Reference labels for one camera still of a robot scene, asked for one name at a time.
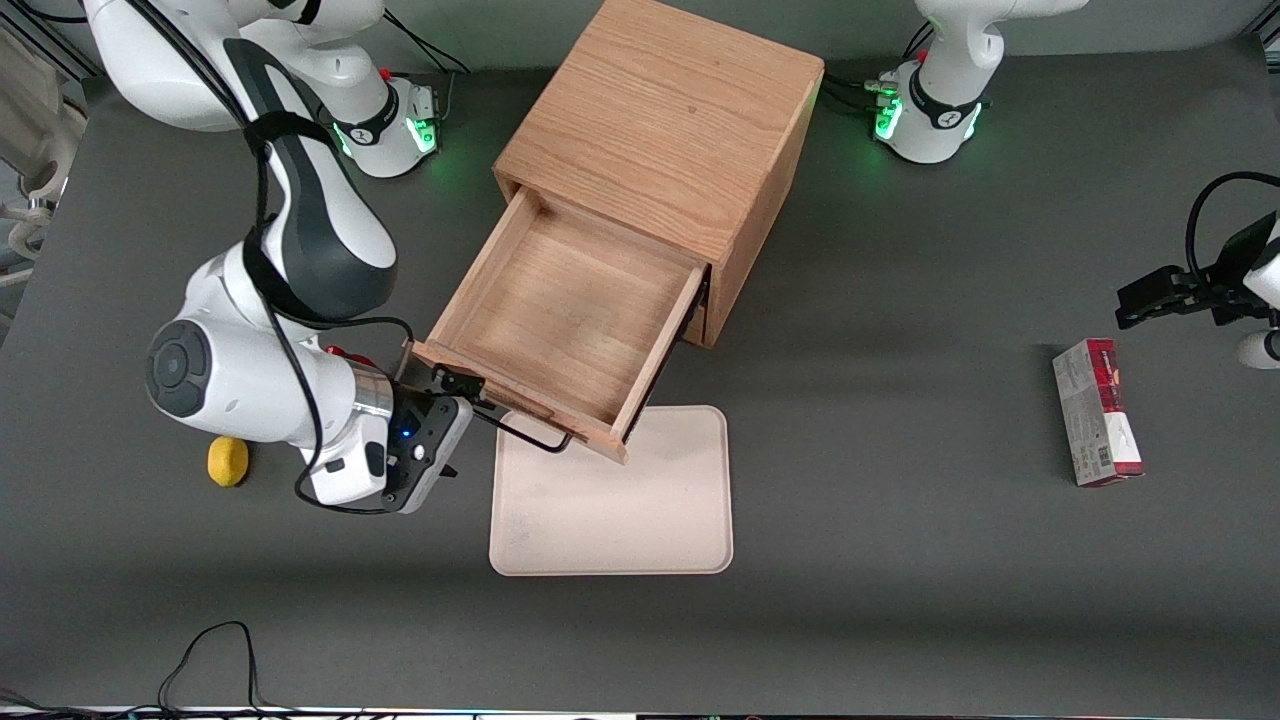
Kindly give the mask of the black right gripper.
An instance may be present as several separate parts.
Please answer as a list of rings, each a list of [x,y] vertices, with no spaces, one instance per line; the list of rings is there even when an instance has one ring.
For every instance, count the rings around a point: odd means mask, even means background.
[[[434,368],[434,387],[448,396],[465,397],[481,409],[493,409],[485,396],[485,379],[448,366]],[[384,509],[417,509],[428,488],[431,466],[430,410],[433,400],[403,384],[393,384],[394,407],[387,441],[387,486]]]

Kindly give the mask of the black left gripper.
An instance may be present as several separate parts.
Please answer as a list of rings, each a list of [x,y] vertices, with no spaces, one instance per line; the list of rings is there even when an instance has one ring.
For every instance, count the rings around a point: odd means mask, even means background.
[[[1276,323],[1276,215],[1270,213],[1222,242],[1216,259],[1199,260],[1197,219],[1188,222],[1185,260],[1198,302],[1219,325],[1247,316]],[[1193,313],[1187,273],[1160,266],[1117,291],[1116,323],[1129,331],[1160,316]]]

